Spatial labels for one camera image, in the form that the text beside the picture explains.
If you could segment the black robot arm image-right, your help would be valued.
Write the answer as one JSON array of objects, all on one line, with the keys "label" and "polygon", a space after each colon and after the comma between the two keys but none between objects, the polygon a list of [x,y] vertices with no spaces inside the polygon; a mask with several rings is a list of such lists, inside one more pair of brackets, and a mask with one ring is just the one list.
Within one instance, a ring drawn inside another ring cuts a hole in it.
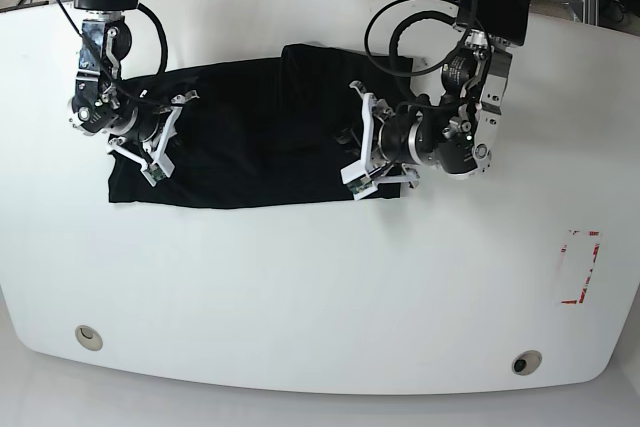
[{"label": "black robot arm image-right", "polygon": [[[362,100],[360,157],[341,171],[357,200],[382,184],[417,186],[420,166],[436,166],[456,178],[486,171],[501,120],[501,103],[512,63],[511,46],[524,43],[531,0],[459,0],[451,16],[437,10],[412,14],[394,29],[388,66],[404,96],[396,106],[377,98],[359,81],[351,83]],[[417,72],[399,68],[402,35],[415,24],[435,20],[461,30],[440,62]],[[438,104],[416,95],[406,79],[439,72],[444,93]]]}]

